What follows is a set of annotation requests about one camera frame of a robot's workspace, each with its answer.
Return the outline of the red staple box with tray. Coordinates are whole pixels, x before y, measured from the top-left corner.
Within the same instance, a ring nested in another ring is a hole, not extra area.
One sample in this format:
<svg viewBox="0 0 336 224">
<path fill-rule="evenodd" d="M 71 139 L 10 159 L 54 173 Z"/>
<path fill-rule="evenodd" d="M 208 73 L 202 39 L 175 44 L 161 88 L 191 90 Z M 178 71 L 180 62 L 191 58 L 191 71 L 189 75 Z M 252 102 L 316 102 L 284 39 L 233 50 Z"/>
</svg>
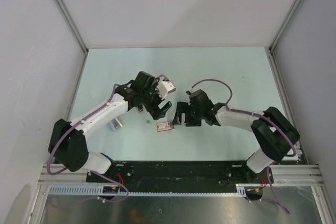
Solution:
<svg viewBox="0 0 336 224">
<path fill-rule="evenodd" d="M 172 125 L 171 122 L 159 122 L 157 123 L 157 131 L 158 132 L 165 132 L 165 131 L 170 131 L 173 130 L 174 126 Z"/>
</svg>

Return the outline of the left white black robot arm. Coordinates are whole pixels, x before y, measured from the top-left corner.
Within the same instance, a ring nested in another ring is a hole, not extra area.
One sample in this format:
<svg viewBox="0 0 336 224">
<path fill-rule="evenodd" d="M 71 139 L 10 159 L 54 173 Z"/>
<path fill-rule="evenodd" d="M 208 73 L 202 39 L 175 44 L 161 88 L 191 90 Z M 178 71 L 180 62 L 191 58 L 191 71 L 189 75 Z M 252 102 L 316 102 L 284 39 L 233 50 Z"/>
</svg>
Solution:
<svg viewBox="0 0 336 224">
<path fill-rule="evenodd" d="M 50 168 L 55 159 L 63 164 L 64 170 L 76 172 L 85 169 L 97 173 L 105 182 L 112 181 L 116 175 L 113 160 L 106 154 L 89 151 L 87 139 L 133 108 L 145 109 L 156 121 L 164 118 L 172 103 L 159 105 L 175 90 L 176 86 L 165 75 L 154 77 L 140 71 L 134 80 L 115 84 L 110 96 L 90 112 L 70 121 L 58 120 L 48 146 L 47 172 L 57 174 Z"/>
</svg>

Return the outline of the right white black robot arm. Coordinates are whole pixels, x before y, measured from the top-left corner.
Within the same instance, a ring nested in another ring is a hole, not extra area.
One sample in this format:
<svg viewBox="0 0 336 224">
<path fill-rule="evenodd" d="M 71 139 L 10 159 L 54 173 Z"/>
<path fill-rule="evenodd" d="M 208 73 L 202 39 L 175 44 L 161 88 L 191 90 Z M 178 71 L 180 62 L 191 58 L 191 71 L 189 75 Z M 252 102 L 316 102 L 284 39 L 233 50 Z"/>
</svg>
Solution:
<svg viewBox="0 0 336 224">
<path fill-rule="evenodd" d="M 188 102 L 178 102 L 172 125 L 232 126 L 252 132 L 260 148 L 246 161 L 243 179 L 254 183 L 273 162 L 281 161 L 300 140 L 297 129 L 275 107 L 261 112 L 231 109 L 226 103 L 213 103 L 203 90 L 188 92 Z"/>
</svg>

